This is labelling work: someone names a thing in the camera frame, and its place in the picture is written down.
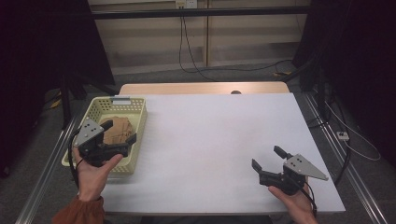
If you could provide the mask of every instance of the wire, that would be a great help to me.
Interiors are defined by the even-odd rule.
[[[79,129],[77,129],[77,130],[72,132],[72,134],[70,135],[69,143],[68,143],[68,147],[67,147],[67,159],[69,161],[70,171],[72,173],[73,180],[75,181],[77,188],[79,187],[78,172],[77,172],[77,167],[75,168],[74,164],[73,164],[73,151],[72,151],[72,148],[73,148],[73,140],[74,140],[75,136],[78,135],[78,134],[79,134]]]
[[[320,127],[320,126],[322,126],[322,125],[324,125],[324,124],[328,124],[328,123],[329,123],[329,120],[330,120],[331,118],[332,118],[332,113],[328,112],[327,115],[326,115],[326,117],[323,118],[323,121],[322,121],[321,123],[316,124],[316,125],[313,125],[313,126],[308,126],[308,128],[309,128],[309,129],[314,129],[314,128]]]
[[[352,128],[350,128],[349,126],[347,126],[332,110],[332,108],[327,104],[327,102],[325,102],[325,104],[327,105],[327,107],[329,107],[329,109],[331,110],[331,112],[335,115],[335,117],[345,126],[347,127],[350,131],[352,131],[353,133],[355,133],[357,136],[359,136],[361,139],[363,139],[366,143],[368,143],[371,147],[373,147],[375,149],[376,152],[378,152],[378,149],[366,138],[364,138],[363,136],[361,136],[358,132],[356,132],[355,130],[353,130]],[[378,161],[379,159],[381,159],[381,154],[378,152],[378,159],[375,159],[376,161]]]
[[[346,144],[346,146],[347,146],[349,149],[351,149],[352,151],[354,151],[354,152],[357,153],[358,155],[360,155],[360,156],[366,158],[367,160],[370,160],[370,161],[379,161],[379,160],[381,159],[381,154],[380,154],[379,152],[378,152],[378,158],[373,159],[373,158],[367,157],[367,156],[365,156],[365,155],[359,153],[359,151],[357,151],[356,149],[352,148],[352,147],[347,143],[347,141],[344,141],[344,143]]]
[[[344,122],[345,124],[347,124],[347,121],[346,121],[345,116],[344,116],[343,109],[341,108],[341,106],[338,104],[338,102],[337,102],[335,99],[334,99],[334,101],[335,101],[335,104],[336,104],[337,107],[338,107],[338,110],[339,110],[340,113],[341,113],[341,118],[343,119],[343,122]],[[337,119],[337,123],[338,123],[338,126],[340,127],[340,129],[341,129],[342,131],[344,131],[344,127],[341,125],[341,122],[340,122],[339,119]],[[348,129],[346,129],[346,133],[347,133],[348,136],[350,136],[349,130],[348,130]],[[341,168],[340,173],[338,174],[337,178],[336,178],[335,181],[334,181],[334,185],[335,185],[335,186],[338,186],[338,184],[340,183],[341,178],[342,178],[342,176],[343,176],[343,174],[344,174],[344,172],[345,172],[347,166],[349,165],[351,155],[352,155],[352,151],[350,150],[349,147],[347,147],[347,148],[346,148],[346,156],[344,157],[344,164],[343,164],[343,166],[342,166],[342,168]]]
[[[76,170],[77,170],[79,164],[80,164],[82,161],[84,161],[84,159],[79,160],[79,162],[77,163],[76,168],[75,168]]]
[[[297,7],[297,0],[294,0],[294,5]],[[301,30],[300,22],[298,21],[298,14],[296,14],[295,17],[296,17],[298,29],[300,31],[300,35],[302,35],[303,31]]]
[[[179,46],[179,50],[178,50],[178,63],[179,63],[179,65],[180,65],[180,68],[181,68],[184,72],[186,72],[186,73],[199,73],[199,74],[200,74],[202,77],[204,77],[204,78],[207,78],[207,79],[212,80],[212,81],[217,81],[217,80],[214,80],[214,79],[212,79],[212,78],[210,78],[210,77],[204,76],[201,72],[204,72],[204,71],[240,71],[240,72],[254,72],[254,71],[260,71],[260,70],[263,70],[263,69],[267,69],[267,68],[270,68],[270,67],[273,67],[273,66],[276,67],[276,71],[277,71],[277,66],[278,66],[280,63],[291,62],[291,59],[286,59],[286,60],[281,60],[281,61],[278,61],[278,62],[276,62],[276,63],[270,64],[270,65],[267,65],[267,66],[264,66],[264,67],[250,68],[250,69],[243,69],[243,68],[206,68],[206,69],[198,69],[198,67],[197,67],[196,64],[195,64],[195,60],[194,60],[193,57],[192,57],[190,41],[189,41],[189,37],[188,37],[188,35],[187,35],[187,25],[186,25],[186,21],[185,21],[184,17],[180,17],[180,21],[181,21],[181,27],[180,27],[180,46]],[[188,71],[188,70],[186,70],[186,69],[183,67],[182,63],[181,63],[181,48],[182,48],[182,45],[183,45],[183,24],[184,24],[184,31],[185,31],[185,36],[186,36],[186,40],[187,40],[187,45],[188,45],[188,48],[189,48],[191,60],[192,60],[192,63],[193,63],[193,65],[194,65],[195,71]]]
[[[310,188],[311,192],[312,192],[312,198],[311,196],[309,196],[309,194],[304,190],[303,187],[301,187],[293,178],[289,177],[288,175],[285,175],[285,178],[287,178],[289,180],[289,182],[291,182],[295,187],[297,187],[300,192],[305,195],[305,197],[309,200],[309,202],[312,203],[312,213],[314,214],[314,217],[317,216],[317,205],[315,204],[315,196],[314,196],[314,191],[311,189],[311,186],[308,185],[308,183],[305,181],[304,183]]]
[[[184,24],[184,34],[185,34],[185,36],[186,36],[187,45],[189,46],[189,53],[190,53],[190,56],[191,56],[192,64],[194,65],[196,71],[197,71],[202,77],[204,77],[204,78],[206,78],[206,79],[208,79],[208,80],[211,80],[211,81],[218,82],[217,80],[215,80],[215,79],[213,79],[213,78],[211,78],[211,77],[206,77],[206,76],[204,76],[204,75],[201,73],[201,71],[197,68],[197,66],[196,66],[196,64],[195,64],[195,61],[194,61],[194,58],[192,57],[191,48],[190,48],[190,41],[189,41],[189,37],[188,37],[188,35],[187,35],[186,20],[184,19],[184,17],[180,17],[180,22],[181,22],[181,30],[180,30],[180,49],[179,49],[179,51],[178,51],[178,62],[180,63],[181,69],[182,69],[183,71],[189,73],[189,71],[185,70],[185,69],[183,68],[183,66],[181,65],[181,46],[182,46],[182,43],[183,43],[183,24]]]

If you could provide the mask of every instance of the wrist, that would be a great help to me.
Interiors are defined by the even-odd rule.
[[[79,194],[78,199],[84,203],[94,202],[100,199],[100,195]]]
[[[306,217],[301,224],[303,224],[303,223],[304,224],[318,224],[317,219],[313,215]]]

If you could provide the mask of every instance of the plastic basket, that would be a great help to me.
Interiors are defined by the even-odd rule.
[[[143,98],[124,97],[121,99],[114,97],[95,97],[92,99],[80,125],[85,118],[90,118],[96,123],[99,123],[102,119],[117,116],[120,118],[128,118],[132,124],[133,133],[137,134],[136,142],[131,146],[128,157],[123,158],[119,162],[110,172],[110,176],[123,176],[134,173],[147,114],[146,101]],[[67,151],[62,158],[62,165],[69,166]]]

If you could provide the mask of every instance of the black pole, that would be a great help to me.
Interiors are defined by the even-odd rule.
[[[160,9],[137,11],[93,11],[91,13],[44,13],[43,16],[64,17],[70,20],[114,20],[167,17],[248,16],[307,14],[312,10],[330,10],[332,7],[238,7],[238,8],[196,8]]]
[[[64,111],[64,125],[62,126],[62,130],[64,130],[70,122],[72,118],[72,114],[70,111],[70,101],[69,101],[69,89],[67,87],[67,75],[62,72],[61,76],[61,96],[62,96],[62,109]]]

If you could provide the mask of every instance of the human hand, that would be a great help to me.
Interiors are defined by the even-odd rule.
[[[81,161],[77,147],[73,148],[73,154],[76,161]],[[117,154],[109,161],[104,161],[104,165],[101,167],[91,166],[86,161],[82,161],[77,167],[79,179],[78,199],[83,202],[98,200],[105,188],[108,174],[121,159],[122,155]]]
[[[286,205],[289,215],[296,223],[318,223],[312,212],[311,202],[300,191],[290,196],[274,186],[268,187],[268,190]],[[306,184],[304,190],[309,192]]]

